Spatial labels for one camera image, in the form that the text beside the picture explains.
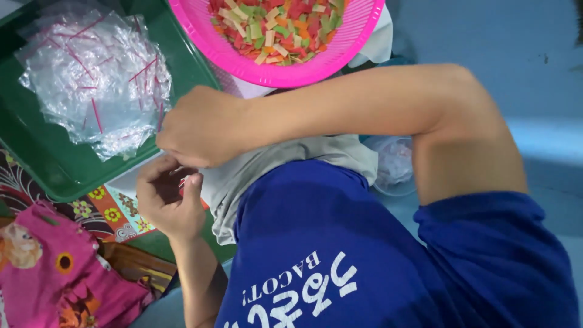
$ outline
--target gray cloth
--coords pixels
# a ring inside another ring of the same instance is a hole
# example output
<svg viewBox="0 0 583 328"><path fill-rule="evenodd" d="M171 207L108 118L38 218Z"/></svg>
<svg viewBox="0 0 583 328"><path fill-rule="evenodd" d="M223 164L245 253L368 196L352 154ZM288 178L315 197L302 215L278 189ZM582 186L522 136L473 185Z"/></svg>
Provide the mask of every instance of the gray cloth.
<svg viewBox="0 0 583 328"><path fill-rule="evenodd" d="M237 207L253 182L282 164L303 159L318 159L353 170L364 176L369 186L377 178L378 155L362 145L356 134L286 141L244 153L215 169L201 169L205 176L201 197L215 218L212 231L217 243L235 243Z"/></svg>

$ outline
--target floral mat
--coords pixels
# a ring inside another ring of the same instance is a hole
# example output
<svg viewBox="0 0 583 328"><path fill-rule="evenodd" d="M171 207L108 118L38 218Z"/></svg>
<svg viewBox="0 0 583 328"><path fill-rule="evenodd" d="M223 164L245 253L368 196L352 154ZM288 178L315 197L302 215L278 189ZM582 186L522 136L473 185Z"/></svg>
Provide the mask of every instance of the floral mat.
<svg viewBox="0 0 583 328"><path fill-rule="evenodd" d="M155 230L138 214L134 199L105 185L71 203L57 203L1 146L0 199L15 215L36 200L48 200L61 214L106 242L121 243Z"/></svg>

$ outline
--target pink bag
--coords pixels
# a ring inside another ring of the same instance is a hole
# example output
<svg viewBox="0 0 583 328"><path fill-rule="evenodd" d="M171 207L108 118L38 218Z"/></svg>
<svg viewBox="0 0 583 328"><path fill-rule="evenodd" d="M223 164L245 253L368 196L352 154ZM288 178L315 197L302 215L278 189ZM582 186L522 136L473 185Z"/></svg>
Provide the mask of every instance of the pink bag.
<svg viewBox="0 0 583 328"><path fill-rule="evenodd" d="M44 201L0 229L0 328L129 325L152 295L121 278L98 248Z"/></svg>

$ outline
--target pink basket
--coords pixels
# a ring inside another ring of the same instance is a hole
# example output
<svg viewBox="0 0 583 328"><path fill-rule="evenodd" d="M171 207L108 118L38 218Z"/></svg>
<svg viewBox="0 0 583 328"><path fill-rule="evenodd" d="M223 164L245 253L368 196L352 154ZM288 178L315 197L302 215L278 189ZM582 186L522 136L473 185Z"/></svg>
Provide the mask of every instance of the pink basket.
<svg viewBox="0 0 583 328"><path fill-rule="evenodd" d="M294 88L321 81L338 72L364 46L377 25L385 0L351 0L328 49L305 64L257 65L240 55L215 31L207 10L209 0L169 0L196 47L218 67L257 85Z"/></svg>

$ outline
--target blue t-shirt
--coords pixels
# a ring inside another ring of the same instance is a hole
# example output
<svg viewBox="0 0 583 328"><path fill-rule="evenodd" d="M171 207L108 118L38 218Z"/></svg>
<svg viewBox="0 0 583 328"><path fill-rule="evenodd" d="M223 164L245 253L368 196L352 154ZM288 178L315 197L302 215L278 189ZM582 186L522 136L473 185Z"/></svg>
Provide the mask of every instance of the blue t-shirt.
<svg viewBox="0 0 583 328"><path fill-rule="evenodd" d="M255 182L215 327L578 327L567 253L529 196L420 207L424 247L367 189L318 160Z"/></svg>

